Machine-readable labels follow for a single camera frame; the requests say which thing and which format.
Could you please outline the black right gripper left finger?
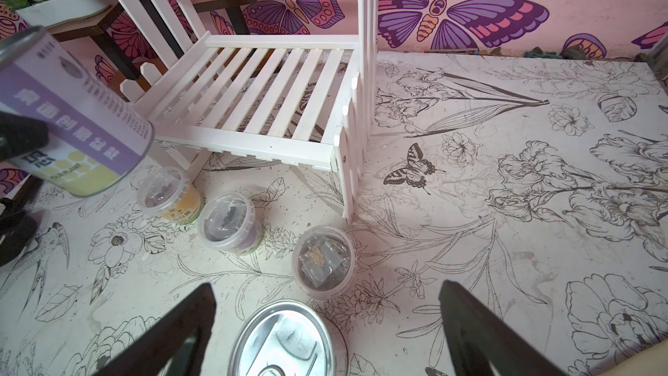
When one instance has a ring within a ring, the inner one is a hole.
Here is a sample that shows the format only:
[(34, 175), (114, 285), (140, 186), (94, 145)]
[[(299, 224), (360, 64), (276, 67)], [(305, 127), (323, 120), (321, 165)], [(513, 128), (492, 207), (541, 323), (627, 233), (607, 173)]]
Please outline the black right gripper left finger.
[(200, 285), (98, 374), (200, 375), (216, 311), (212, 285)]

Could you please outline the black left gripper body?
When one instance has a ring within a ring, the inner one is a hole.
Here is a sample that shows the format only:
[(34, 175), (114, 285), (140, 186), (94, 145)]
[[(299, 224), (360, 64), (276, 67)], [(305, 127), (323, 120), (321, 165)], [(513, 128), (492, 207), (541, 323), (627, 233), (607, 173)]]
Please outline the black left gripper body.
[(42, 179), (29, 176), (13, 198), (1, 199), (1, 266), (17, 258), (36, 234), (38, 222), (25, 207), (34, 200), (42, 185)]

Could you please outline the red seed jar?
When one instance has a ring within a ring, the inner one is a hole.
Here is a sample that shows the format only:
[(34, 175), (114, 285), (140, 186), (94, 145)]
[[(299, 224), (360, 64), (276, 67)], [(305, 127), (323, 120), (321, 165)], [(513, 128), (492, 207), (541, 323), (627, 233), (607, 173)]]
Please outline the red seed jar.
[(297, 241), (292, 274), (299, 288), (316, 300), (341, 296), (351, 288), (357, 253), (347, 233), (333, 226), (314, 226)]

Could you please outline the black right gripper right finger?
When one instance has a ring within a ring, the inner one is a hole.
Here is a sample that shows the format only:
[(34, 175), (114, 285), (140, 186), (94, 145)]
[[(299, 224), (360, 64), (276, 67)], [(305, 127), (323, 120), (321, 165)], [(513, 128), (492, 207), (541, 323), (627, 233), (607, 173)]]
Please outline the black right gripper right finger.
[(446, 280), (439, 301), (455, 374), (563, 374), (458, 282)]

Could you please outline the yellow seed jar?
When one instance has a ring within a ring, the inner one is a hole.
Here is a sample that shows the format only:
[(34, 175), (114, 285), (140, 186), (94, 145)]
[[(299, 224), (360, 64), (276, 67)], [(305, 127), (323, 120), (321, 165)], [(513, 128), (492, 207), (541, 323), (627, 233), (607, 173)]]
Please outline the yellow seed jar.
[(137, 189), (137, 204), (149, 216), (185, 226), (196, 221), (204, 199), (179, 167), (162, 167), (144, 178)]

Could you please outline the green watermelon can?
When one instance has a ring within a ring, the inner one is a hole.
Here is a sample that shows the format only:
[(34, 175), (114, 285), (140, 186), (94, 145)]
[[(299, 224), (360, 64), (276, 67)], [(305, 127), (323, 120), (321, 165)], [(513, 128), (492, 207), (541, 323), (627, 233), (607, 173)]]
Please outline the green watermelon can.
[(242, 327), (229, 375), (334, 375), (335, 348), (325, 322), (309, 306), (282, 300), (265, 306)]

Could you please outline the purple label tin can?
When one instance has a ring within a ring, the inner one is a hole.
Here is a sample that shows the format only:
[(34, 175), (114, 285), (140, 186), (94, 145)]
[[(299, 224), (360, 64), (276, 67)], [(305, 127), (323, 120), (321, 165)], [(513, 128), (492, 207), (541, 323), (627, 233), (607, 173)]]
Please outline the purple label tin can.
[(75, 197), (114, 186), (144, 159), (155, 132), (42, 26), (1, 41), (1, 112), (43, 121), (45, 148), (5, 161)]

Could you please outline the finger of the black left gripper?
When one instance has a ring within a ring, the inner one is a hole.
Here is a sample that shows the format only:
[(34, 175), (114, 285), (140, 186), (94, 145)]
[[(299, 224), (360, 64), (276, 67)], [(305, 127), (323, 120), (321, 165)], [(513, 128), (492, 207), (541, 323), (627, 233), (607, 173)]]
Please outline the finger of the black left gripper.
[(49, 130), (45, 122), (1, 112), (0, 161), (9, 161), (48, 146)]

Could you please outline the dark seed jar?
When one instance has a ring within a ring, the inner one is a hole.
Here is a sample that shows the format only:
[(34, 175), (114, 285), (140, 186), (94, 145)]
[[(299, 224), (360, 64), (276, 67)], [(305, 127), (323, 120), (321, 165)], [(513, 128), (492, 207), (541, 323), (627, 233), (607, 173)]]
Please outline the dark seed jar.
[(254, 203), (241, 193), (224, 193), (205, 203), (198, 234), (210, 249), (241, 256), (260, 245), (263, 228)]

